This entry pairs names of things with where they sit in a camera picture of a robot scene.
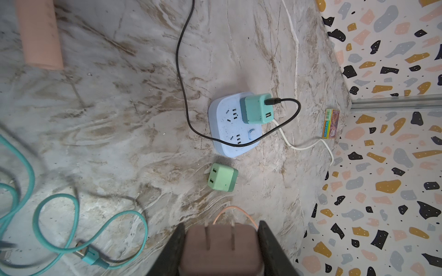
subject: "charger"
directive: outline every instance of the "charger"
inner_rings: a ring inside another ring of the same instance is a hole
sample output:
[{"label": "charger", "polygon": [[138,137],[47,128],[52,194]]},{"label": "charger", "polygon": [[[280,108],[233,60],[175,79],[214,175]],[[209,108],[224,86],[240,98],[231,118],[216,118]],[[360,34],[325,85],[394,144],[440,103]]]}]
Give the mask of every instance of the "charger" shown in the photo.
[{"label": "charger", "polygon": [[207,185],[218,191],[232,192],[235,189],[238,170],[232,167],[213,163],[210,168],[209,180]]},{"label": "charger", "polygon": [[270,93],[242,98],[240,105],[244,123],[260,125],[270,123],[274,118],[273,105],[266,101],[271,99]]}]

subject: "black charging cable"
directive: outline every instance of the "black charging cable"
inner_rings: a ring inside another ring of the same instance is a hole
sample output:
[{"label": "black charging cable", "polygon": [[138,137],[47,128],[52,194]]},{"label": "black charging cable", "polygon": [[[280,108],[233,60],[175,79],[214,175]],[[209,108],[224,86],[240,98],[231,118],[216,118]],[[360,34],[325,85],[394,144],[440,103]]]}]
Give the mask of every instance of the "black charging cable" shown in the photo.
[{"label": "black charging cable", "polygon": [[179,83],[181,84],[181,90],[183,91],[184,105],[185,105],[185,107],[186,107],[186,119],[187,119],[187,123],[188,123],[190,129],[193,130],[193,132],[195,132],[195,133],[198,134],[199,136],[204,137],[204,138],[209,139],[209,140],[212,140],[212,141],[217,141],[217,142],[220,142],[220,143],[223,143],[223,144],[225,144],[225,145],[232,146],[232,147],[246,147],[246,146],[250,146],[250,145],[252,145],[252,144],[258,142],[258,141],[261,140],[262,138],[268,136],[270,133],[275,132],[275,131],[278,130],[279,128],[281,128],[281,127],[285,126],[286,124],[290,123],[290,122],[291,122],[291,121],[292,121],[292,120],[298,115],[299,111],[301,110],[301,103],[300,103],[298,100],[296,100],[296,99],[292,99],[292,98],[284,98],[284,99],[281,99],[281,98],[271,98],[271,99],[267,99],[267,100],[265,100],[265,101],[264,101],[264,104],[266,104],[266,105],[269,106],[269,105],[275,105],[275,104],[278,104],[278,103],[280,103],[280,102],[290,101],[290,102],[295,102],[295,103],[298,105],[298,109],[296,110],[295,114],[294,114],[292,117],[290,117],[288,120],[286,120],[285,122],[283,122],[283,123],[280,124],[279,126],[275,127],[275,128],[272,129],[271,131],[269,131],[269,132],[263,134],[261,137],[259,137],[259,138],[255,139],[255,140],[253,140],[252,142],[248,142],[248,143],[245,143],[245,144],[232,144],[232,143],[225,142],[225,141],[223,141],[223,140],[220,140],[220,139],[217,139],[217,138],[213,138],[213,137],[210,137],[210,136],[204,135],[204,134],[202,134],[202,133],[199,133],[198,131],[196,131],[196,130],[193,128],[193,126],[192,126],[192,124],[191,124],[191,121],[190,121],[190,119],[189,119],[189,108],[188,108],[188,106],[187,106],[187,97],[186,97],[186,92],[184,91],[183,79],[181,78],[181,73],[179,72],[179,66],[178,66],[178,51],[179,51],[179,46],[181,45],[181,40],[183,39],[184,31],[186,30],[187,24],[189,23],[189,21],[190,21],[190,19],[191,19],[191,17],[192,17],[192,13],[193,13],[194,8],[195,8],[195,0],[192,0],[192,8],[191,8],[191,12],[190,12],[190,14],[189,14],[189,16],[188,16],[188,18],[187,18],[187,20],[186,20],[186,23],[184,24],[183,30],[181,31],[181,35],[179,36],[179,39],[178,39],[178,45],[176,46],[176,53],[175,53],[176,70],[177,70],[177,73],[178,73]]}]

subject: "blue power strip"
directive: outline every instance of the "blue power strip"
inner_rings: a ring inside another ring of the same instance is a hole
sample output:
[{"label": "blue power strip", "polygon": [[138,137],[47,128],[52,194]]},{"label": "blue power strip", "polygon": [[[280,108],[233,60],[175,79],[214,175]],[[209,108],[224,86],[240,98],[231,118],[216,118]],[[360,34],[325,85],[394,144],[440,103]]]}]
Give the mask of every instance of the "blue power strip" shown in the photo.
[{"label": "blue power strip", "polygon": [[[254,95],[243,92],[214,100],[209,107],[209,125],[213,138],[233,144],[245,144],[262,135],[261,125],[243,122],[240,99]],[[232,147],[214,141],[215,149],[227,157],[237,157],[259,144],[259,141],[246,147]]]}]

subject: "terrazzo pattern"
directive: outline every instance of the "terrazzo pattern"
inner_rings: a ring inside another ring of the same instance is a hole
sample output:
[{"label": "terrazzo pattern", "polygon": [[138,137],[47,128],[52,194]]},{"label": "terrazzo pattern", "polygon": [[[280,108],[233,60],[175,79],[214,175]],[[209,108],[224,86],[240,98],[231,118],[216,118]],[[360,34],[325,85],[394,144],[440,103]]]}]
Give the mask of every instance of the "terrazzo pattern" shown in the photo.
[{"label": "terrazzo pattern", "polygon": [[301,276],[442,275],[441,117],[349,116],[297,253]]},{"label": "terrazzo pattern", "polygon": [[440,0],[316,0],[351,98],[441,94]]}]

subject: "floor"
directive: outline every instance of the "floor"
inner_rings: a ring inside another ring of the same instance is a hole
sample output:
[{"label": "floor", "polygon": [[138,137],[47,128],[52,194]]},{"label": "floor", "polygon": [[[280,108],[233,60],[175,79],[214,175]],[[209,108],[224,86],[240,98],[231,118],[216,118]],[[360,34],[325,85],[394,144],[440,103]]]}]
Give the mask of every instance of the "floor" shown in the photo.
[{"label": "floor", "polygon": [[[144,275],[178,223],[212,221],[230,204],[266,220],[294,261],[330,163],[323,145],[295,152],[276,133],[228,159],[189,129],[175,47],[190,1],[55,2],[64,72],[23,63],[14,7],[0,2],[0,127],[37,175],[34,196],[5,235],[20,248],[9,261],[31,264],[14,275],[28,275],[54,258],[30,225],[36,205],[54,193],[80,199],[76,241],[87,240],[113,214],[128,209],[147,216],[149,239],[127,268],[103,271],[70,254],[48,275]],[[214,99],[252,91],[301,101],[299,116],[284,127],[296,145],[320,136],[326,108],[341,110],[342,131],[350,98],[314,1],[196,2],[180,49],[196,129],[210,133],[207,110]],[[283,104],[275,117],[281,122],[294,111]],[[337,140],[328,144],[335,148]],[[213,162],[239,170],[234,192],[207,187]],[[0,164],[9,173],[1,177],[14,178],[24,190],[24,169],[3,148]],[[43,210],[40,224],[55,244],[64,244],[71,214],[72,205],[63,200]],[[123,217],[94,245],[109,258],[123,259],[141,240],[141,222]]]}]

